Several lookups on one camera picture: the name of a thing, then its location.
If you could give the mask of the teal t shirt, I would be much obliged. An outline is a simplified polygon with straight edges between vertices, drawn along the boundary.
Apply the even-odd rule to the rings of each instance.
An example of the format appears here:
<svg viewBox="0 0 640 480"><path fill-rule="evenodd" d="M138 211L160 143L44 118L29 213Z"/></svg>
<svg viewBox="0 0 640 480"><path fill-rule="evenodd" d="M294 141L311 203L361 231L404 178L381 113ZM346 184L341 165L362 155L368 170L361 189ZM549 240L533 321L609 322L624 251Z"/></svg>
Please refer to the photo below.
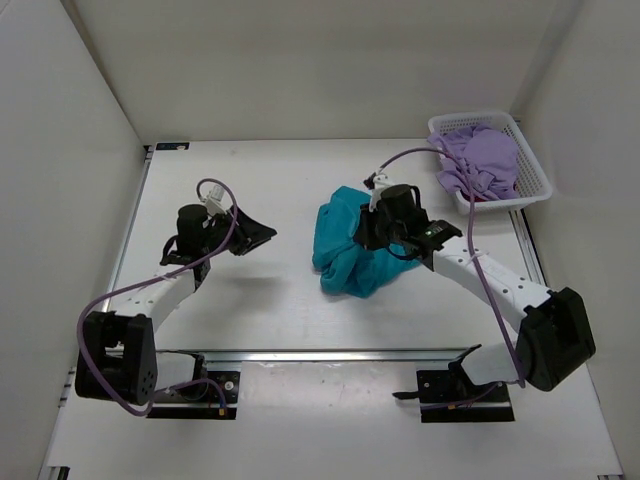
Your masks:
<svg viewBox="0 0 640 480"><path fill-rule="evenodd" d="M404 250L398 245L390 251L367 251L354 241L360 207L369 200L368 194L341 186L319 207L312 265L328 295L368 298L402 273L420 266L416 260L401 260Z"/></svg>

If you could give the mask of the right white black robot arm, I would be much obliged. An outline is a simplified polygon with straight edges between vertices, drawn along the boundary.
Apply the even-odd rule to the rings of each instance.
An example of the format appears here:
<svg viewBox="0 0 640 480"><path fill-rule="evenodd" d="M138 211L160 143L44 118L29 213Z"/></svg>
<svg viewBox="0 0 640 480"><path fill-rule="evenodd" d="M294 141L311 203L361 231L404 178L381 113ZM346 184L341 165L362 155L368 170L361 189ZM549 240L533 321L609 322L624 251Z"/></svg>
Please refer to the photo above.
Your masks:
<svg viewBox="0 0 640 480"><path fill-rule="evenodd" d="M383 186L360 205L353 239L366 250L402 248L398 259L417 261L491 307L500 345L474 345L447 367L454 403L470 403L516 384L549 392L596 353L582 296L527 280L474 247L471 236L432 220L417 187Z"/></svg>

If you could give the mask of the purple t shirt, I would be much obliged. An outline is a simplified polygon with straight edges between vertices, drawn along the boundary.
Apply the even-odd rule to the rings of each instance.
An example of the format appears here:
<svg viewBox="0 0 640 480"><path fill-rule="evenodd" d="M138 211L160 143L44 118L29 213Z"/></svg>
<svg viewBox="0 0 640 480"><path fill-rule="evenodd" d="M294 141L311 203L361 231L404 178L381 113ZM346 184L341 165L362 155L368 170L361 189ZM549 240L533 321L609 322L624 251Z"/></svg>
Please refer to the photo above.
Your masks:
<svg viewBox="0 0 640 480"><path fill-rule="evenodd" d="M460 191L469 197L465 177L477 200L499 201L519 197L517 143L507 134L487 125L466 126L446 134L433 133L428 142L442 152L440 185L450 194Z"/></svg>

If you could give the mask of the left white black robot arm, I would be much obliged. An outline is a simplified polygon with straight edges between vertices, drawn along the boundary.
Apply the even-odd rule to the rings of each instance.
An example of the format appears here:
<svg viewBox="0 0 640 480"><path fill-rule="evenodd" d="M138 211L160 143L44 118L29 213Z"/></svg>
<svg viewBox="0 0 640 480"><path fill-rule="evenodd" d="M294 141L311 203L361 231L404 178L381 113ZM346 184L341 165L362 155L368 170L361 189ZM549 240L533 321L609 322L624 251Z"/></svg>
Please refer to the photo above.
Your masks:
<svg viewBox="0 0 640 480"><path fill-rule="evenodd" d="M244 256L277 232L231 207L188 204L178 211L176 233L165 244L156 275L124 291L116 309L86 315L75 389L83 398L143 406L159 391L177 390L188 400L206 395L210 377L204 358L186 351L159 352L162 323L202 285L212 255Z"/></svg>

